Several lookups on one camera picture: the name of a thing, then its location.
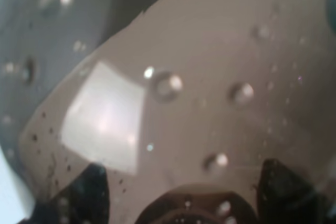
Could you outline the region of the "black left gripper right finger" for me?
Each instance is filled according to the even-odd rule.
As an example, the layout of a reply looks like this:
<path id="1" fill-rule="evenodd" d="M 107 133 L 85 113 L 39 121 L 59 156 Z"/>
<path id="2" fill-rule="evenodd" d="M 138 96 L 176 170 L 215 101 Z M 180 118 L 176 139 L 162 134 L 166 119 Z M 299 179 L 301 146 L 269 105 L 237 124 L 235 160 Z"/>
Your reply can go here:
<path id="1" fill-rule="evenodd" d="M 260 223 L 335 223 L 335 200 L 275 158 L 262 163 L 256 198 Z"/>

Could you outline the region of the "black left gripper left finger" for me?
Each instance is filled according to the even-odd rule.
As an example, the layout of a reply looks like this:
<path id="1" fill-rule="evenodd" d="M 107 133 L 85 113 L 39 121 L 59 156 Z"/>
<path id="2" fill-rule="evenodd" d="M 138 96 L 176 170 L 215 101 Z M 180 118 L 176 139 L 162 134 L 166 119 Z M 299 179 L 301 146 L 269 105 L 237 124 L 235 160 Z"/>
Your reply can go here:
<path id="1" fill-rule="evenodd" d="M 38 202 L 26 223 L 108 223 L 109 210 L 106 169 L 93 163 L 55 197 Z"/>

